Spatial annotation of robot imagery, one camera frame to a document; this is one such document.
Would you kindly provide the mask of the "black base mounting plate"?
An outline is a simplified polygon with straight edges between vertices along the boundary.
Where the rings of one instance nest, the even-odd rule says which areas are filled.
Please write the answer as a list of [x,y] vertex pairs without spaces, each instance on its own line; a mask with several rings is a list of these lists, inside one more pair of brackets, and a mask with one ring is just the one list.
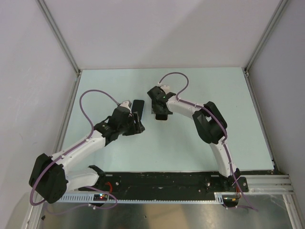
[[136,190],[197,187],[208,192],[248,192],[246,178],[240,172],[236,172],[235,176],[226,178],[217,172],[107,172],[93,187],[117,193],[132,187]]

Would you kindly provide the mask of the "right aluminium corner post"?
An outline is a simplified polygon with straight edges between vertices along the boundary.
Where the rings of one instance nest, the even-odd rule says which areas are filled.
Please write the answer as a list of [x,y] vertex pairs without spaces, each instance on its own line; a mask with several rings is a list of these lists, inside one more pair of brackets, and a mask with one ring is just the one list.
[[275,30],[276,26],[278,25],[280,19],[282,18],[286,8],[288,7],[290,0],[281,0],[279,1],[275,11],[273,12],[262,36],[259,39],[258,44],[256,45],[254,51],[252,52],[247,64],[244,67],[244,72],[248,73],[253,66],[255,60],[258,58],[260,52],[266,45],[268,39],[272,35],[273,31]]

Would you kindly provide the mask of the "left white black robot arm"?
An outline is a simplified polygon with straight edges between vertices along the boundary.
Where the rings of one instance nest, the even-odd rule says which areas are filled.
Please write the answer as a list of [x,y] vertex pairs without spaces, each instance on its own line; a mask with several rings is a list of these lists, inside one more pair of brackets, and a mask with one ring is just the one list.
[[90,165],[82,171],[72,168],[88,157],[115,141],[119,135],[130,136],[142,133],[141,123],[143,105],[132,108],[120,104],[112,115],[97,123],[90,134],[68,150],[48,156],[37,157],[29,185],[48,203],[57,202],[67,191],[88,190],[92,187],[101,190],[105,187],[105,173],[96,165]]

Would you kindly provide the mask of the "left controller board with LEDs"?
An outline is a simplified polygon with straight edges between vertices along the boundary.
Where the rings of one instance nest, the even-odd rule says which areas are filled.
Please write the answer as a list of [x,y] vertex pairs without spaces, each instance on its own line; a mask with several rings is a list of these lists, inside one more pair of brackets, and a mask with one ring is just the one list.
[[107,194],[94,194],[93,200],[94,201],[106,201],[108,199]]

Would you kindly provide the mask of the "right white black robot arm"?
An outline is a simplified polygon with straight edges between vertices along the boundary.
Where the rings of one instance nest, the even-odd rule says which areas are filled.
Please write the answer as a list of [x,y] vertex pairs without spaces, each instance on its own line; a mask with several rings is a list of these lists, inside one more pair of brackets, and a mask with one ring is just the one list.
[[186,116],[194,121],[199,137],[212,149],[220,174],[223,190],[232,191],[237,186],[240,170],[232,160],[227,145],[227,123],[217,106],[209,101],[203,105],[180,99],[170,92],[167,85],[155,86],[147,94],[152,100],[152,111],[156,115]]

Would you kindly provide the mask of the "left aluminium corner post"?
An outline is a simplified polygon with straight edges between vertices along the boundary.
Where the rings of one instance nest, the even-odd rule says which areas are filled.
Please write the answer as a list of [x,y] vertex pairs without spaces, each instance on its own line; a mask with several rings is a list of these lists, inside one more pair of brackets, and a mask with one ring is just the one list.
[[62,48],[63,53],[68,59],[68,62],[70,63],[71,67],[73,68],[74,72],[78,76],[81,72],[79,69],[69,47],[68,44],[66,43],[66,40],[64,39],[51,11],[49,10],[49,7],[47,6],[46,2],[44,0],[36,0],[36,3],[38,7],[40,8],[46,22],[51,28],[51,31],[53,32],[56,40],[58,41],[60,47]]

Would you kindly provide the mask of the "aluminium corner post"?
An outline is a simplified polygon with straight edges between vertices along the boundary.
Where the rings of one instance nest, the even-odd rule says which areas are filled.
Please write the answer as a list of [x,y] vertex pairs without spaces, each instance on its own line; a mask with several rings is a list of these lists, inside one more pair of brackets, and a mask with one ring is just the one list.
[[73,68],[74,72],[78,76],[81,72],[79,69],[69,47],[68,44],[66,43],[66,40],[64,39],[51,11],[49,10],[49,7],[47,6],[46,2],[44,0],[36,0],[36,3],[38,7],[40,8],[46,22],[51,28],[51,31],[53,32],[56,40],[58,41],[60,47],[62,48],[63,53],[68,59],[68,62],[70,63],[71,67]]
[[279,1],[275,11],[273,12],[262,36],[259,39],[258,44],[256,45],[254,51],[252,52],[247,64],[244,67],[244,72],[248,73],[253,66],[255,60],[258,58],[260,52],[266,45],[268,39],[272,35],[273,31],[275,30],[276,26],[278,25],[280,19],[282,18],[286,8],[288,7],[290,0],[281,0]]

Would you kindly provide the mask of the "left aluminium side rail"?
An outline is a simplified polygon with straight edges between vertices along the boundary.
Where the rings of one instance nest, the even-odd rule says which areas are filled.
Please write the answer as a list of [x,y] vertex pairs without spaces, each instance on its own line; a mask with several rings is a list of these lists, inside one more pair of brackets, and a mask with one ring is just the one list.
[[76,79],[73,83],[73,87],[72,87],[70,97],[68,99],[68,104],[67,104],[64,116],[63,116],[63,120],[62,120],[60,129],[59,129],[59,133],[58,133],[58,136],[57,136],[57,140],[56,140],[56,143],[55,143],[53,154],[58,153],[62,149],[62,145],[63,145],[63,141],[64,141],[66,131],[67,131],[67,128],[68,128],[68,124],[69,124],[70,116],[71,116],[71,113],[72,113],[75,97],[76,97],[78,87],[79,87],[79,83],[80,83],[80,80],[81,80],[81,75],[82,75],[82,70],[79,70],[79,72],[76,75]]

